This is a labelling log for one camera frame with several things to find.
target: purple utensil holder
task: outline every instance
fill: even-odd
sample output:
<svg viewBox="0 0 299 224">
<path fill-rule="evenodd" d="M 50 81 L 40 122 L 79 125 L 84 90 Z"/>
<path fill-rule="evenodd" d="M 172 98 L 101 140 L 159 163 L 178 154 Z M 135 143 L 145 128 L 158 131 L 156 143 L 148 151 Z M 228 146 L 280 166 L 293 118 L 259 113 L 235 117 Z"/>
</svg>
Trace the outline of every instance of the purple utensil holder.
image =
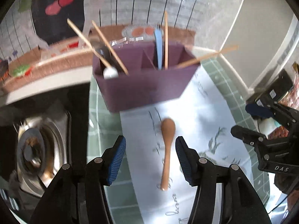
<svg viewBox="0 0 299 224">
<path fill-rule="evenodd" d="M 154 42 L 135 42 L 113 46 L 113 49 L 126 66 L 128 76 L 121 72 L 118 78 L 104 79 L 104 65 L 95 55 L 92 62 L 93 74 L 107 109 L 113 113 L 179 98 L 199 65 L 175 67 L 194 58 L 178 42 L 168 44 L 168 70 L 158 70 L 154 66 Z"/>
</svg>

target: white paper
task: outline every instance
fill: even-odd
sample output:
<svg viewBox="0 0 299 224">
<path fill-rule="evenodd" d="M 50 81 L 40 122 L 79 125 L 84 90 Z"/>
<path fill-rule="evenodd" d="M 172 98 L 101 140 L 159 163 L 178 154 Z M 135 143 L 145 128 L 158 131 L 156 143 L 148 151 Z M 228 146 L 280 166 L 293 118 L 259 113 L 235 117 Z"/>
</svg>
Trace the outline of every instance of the white paper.
<svg viewBox="0 0 299 224">
<path fill-rule="evenodd" d="M 251 161 L 242 141 L 230 134 L 235 125 L 225 99 L 207 72 L 199 68 L 179 99 L 121 112 L 123 135 L 127 141 L 127 160 L 140 212 L 145 224 L 187 223 L 196 187 L 191 187 L 180 171 L 180 163 L 171 147 L 168 191 L 159 188 L 163 170 L 164 142 L 161 119 L 172 118 L 175 139 L 183 136 L 188 147 L 205 152 L 218 165 L 239 164 L 253 183 Z M 219 146 L 208 151 L 209 141 Z M 217 187 L 213 223 L 219 221 L 221 188 Z"/>
</svg>

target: white wall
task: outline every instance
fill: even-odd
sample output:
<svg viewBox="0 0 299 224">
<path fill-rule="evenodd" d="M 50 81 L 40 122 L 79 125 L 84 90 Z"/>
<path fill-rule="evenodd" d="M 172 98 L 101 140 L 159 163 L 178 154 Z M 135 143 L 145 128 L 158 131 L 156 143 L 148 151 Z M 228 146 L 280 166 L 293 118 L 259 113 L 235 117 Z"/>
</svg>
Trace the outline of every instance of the white wall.
<svg viewBox="0 0 299 224">
<path fill-rule="evenodd" d="M 293 11 L 285 0 L 244 0 L 224 45 L 239 45 L 225 54 L 244 84 L 250 87 L 273 59 L 290 28 Z"/>
</svg>

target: white ball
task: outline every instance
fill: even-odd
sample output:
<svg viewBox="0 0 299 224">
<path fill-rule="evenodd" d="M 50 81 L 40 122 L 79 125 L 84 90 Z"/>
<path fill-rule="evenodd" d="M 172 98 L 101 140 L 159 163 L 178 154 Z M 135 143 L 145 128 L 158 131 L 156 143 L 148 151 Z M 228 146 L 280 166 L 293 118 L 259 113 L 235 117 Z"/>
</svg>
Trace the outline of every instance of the white ball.
<svg viewBox="0 0 299 224">
<path fill-rule="evenodd" d="M 104 79 L 118 77 L 118 72 L 115 67 L 106 67 L 103 72 Z"/>
</svg>

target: wooden chopstick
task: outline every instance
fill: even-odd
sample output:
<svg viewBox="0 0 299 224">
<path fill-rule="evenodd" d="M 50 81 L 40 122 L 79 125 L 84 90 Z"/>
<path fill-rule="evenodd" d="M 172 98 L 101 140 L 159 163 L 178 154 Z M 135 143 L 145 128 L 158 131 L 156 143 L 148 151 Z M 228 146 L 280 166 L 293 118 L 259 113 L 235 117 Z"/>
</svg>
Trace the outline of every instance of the wooden chopstick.
<svg viewBox="0 0 299 224">
<path fill-rule="evenodd" d="M 103 62 L 105 67 L 111 67 L 110 63 L 95 50 L 95 48 L 92 46 L 90 41 L 81 33 L 81 31 L 77 28 L 77 26 L 70 19 L 67 19 L 66 21 L 68 22 L 68 25 L 79 36 L 79 38 L 81 38 L 87 44 L 87 46 L 92 49 L 92 52 Z"/>
<path fill-rule="evenodd" d="M 166 11 L 164 12 L 164 23 L 165 23 L 165 29 L 164 29 L 164 32 L 165 32 L 164 33 L 164 40 L 165 40 L 165 45 L 164 45 L 164 48 L 165 48 L 164 68 L 165 68 L 165 70 L 167 70 L 168 69 L 168 14 L 167 14 Z"/>
<path fill-rule="evenodd" d="M 203 56 L 198 57 L 198 58 L 194 58 L 194 59 L 191 59 L 191 60 L 187 60 L 187 61 L 185 61 L 185 62 L 182 62 L 182 63 L 178 64 L 178 65 L 176 66 L 176 68 L 185 68 L 185 67 L 188 67 L 188 66 L 197 64 L 197 63 L 199 63 L 201 60 L 205 60 L 205 59 L 208 59 L 208 58 L 210 58 L 210 57 L 213 57 L 213 56 L 216 56 L 216 55 L 219 55 L 219 54 L 224 54 L 224 53 L 227 53 L 227 52 L 230 52 L 230 51 L 233 51 L 233 50 L 237 50 L 238 48 L 239 48 L 238 45 L 234 45 L 234 46 L 231 46 L 231 47 L 222 49 L 222 50 L 220 50 L 220 51 L 218 51 L 218 52 L 209 53 L 209 54 L 203 55 Z"/>
<path fill-rule="evenodd" d="M 113 50 L 112 46 L 109 44 L 108 40 L 106 39 L 106 37 L 104 36 L 104 34 L 101 32 L 100 28 L 97 26 L 97 24 L 95 23 L 95 21 L 92 20 L 92 24 L 95 27 L 95 30 L 98 32 L 98 34 L 101 37 L 101 39 L 104 41 L 105 45 L 110 50 L 111 54 L 114 56 L 114 58 L 116 59 L 116 61 L 118 62 L 118 64 L 123 69 L 124 73 L 126 75 L 129 75 L 127 68 L 125 67 L 125 65 L 123 64 L 123 62 L 121 61 L 121 59 L 118 57 L 118 55 L 116 54 L 116 52 Z"/>
</svg>

